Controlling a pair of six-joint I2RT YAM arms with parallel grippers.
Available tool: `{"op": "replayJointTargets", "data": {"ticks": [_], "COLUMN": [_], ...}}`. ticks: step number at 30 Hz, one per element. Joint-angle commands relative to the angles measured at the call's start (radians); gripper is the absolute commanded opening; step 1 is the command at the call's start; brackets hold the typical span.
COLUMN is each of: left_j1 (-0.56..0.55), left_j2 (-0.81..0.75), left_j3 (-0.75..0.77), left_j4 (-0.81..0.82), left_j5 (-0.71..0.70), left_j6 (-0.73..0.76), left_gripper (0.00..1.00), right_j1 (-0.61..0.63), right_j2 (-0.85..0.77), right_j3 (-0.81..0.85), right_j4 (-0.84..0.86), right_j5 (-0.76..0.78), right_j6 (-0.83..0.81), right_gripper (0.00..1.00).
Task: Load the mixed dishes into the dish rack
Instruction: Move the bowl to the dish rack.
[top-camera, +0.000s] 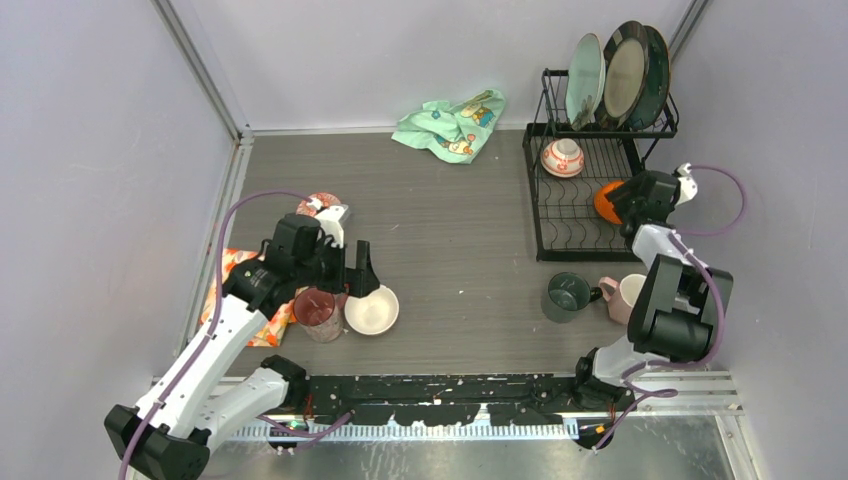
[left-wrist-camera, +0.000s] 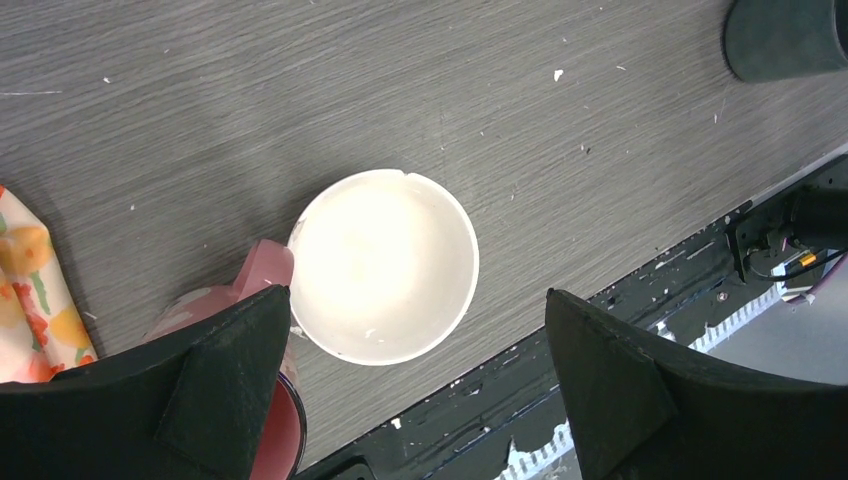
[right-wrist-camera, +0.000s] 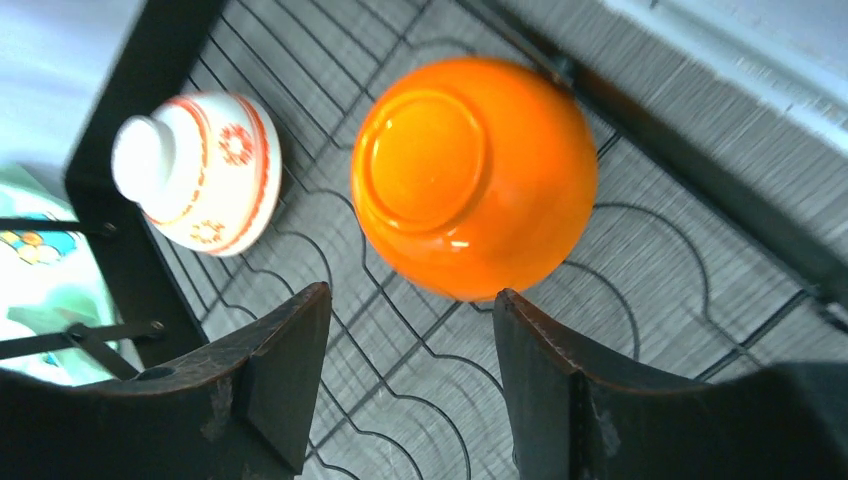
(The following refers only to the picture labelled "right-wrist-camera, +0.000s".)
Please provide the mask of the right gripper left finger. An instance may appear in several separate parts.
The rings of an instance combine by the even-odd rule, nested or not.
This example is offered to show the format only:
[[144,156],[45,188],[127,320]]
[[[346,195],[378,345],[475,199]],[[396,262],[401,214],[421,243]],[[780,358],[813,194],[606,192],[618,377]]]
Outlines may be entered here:
[[5,479],[292,479],[304,467],[331,291],[130,380],[65,387],[1,375]]

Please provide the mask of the white bowl orange outside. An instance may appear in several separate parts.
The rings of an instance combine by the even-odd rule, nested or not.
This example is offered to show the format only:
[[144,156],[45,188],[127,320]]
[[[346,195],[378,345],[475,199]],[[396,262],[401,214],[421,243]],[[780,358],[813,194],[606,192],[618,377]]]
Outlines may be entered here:
[[549,276],[599,184],[575,97],[508,60],[455,57],[403,76],[362,122],[351,201],[377,254],[432,293],[486,302]]

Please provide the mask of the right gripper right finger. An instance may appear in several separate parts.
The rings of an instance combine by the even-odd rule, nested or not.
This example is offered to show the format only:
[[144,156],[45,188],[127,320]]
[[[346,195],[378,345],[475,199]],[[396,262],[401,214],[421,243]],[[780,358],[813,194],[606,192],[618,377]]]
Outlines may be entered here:
[[493,326],[523,479],[843,479],[847,368],[783,363],[718,384],[632,360],[519,293]]

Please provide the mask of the orange coral pattern bowl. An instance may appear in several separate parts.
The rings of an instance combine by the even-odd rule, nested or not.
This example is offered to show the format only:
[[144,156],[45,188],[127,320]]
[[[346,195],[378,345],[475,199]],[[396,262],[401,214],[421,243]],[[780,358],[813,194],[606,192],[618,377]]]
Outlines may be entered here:
[[256,100],[225,91],[175,96],[118,129],[117,190],[153,227],[187,249],[219,257],[254,245],[283,188],[274,122]]

